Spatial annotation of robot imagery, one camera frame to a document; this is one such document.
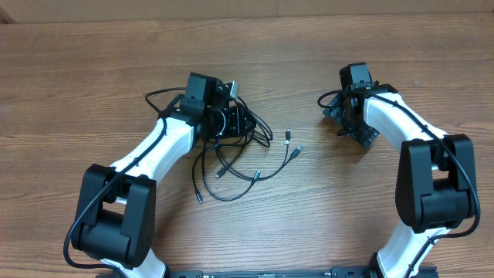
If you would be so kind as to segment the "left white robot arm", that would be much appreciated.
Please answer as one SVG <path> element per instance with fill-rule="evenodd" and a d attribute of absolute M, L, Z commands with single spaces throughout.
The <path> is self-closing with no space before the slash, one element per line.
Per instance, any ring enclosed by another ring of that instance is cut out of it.
<path fill-rule="evenodd" d="M 191 73 L 163 109 L 154 106 L 154 129 L 109 166 L 92 164 L 83 175 L 73 224 L 63 243 L 72 267 L 109 269 L 113 277 L 168 277 L 154 254 L 157 186 L 199 140 L 241 137 L 255 128 L 238 104 L 239 85 Z"/>

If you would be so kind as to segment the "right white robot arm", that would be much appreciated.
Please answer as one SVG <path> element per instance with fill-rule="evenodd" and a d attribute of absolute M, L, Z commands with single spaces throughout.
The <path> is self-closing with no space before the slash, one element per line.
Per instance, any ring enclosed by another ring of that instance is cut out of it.
<path fill-rule="evenodd" d="M 475 155 L 465 134 L 450 135 L 415 113 L 390 84 L 373 80 L 366 63 L 339 72 L 340 90 L 323 106 L 340 136 L 369 147 L 382 135 L 399 153 L 395 206 L 400 218 L 368 266 L 335 266 L 332 277 L 437 277 L 421 262 L 440 239 L 472 234 L 481 209 Z"/>

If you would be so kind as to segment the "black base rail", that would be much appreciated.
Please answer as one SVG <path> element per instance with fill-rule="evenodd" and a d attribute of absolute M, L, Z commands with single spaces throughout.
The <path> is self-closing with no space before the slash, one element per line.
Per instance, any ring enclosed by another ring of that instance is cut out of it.
<path fill-rule="evenodd" d="M 370 266 L 334 266 L 328 270 L 232 271 L 206 273 L 200 270 L 170 271 L 165 278 L 379 278 L 382 275 Z"/>

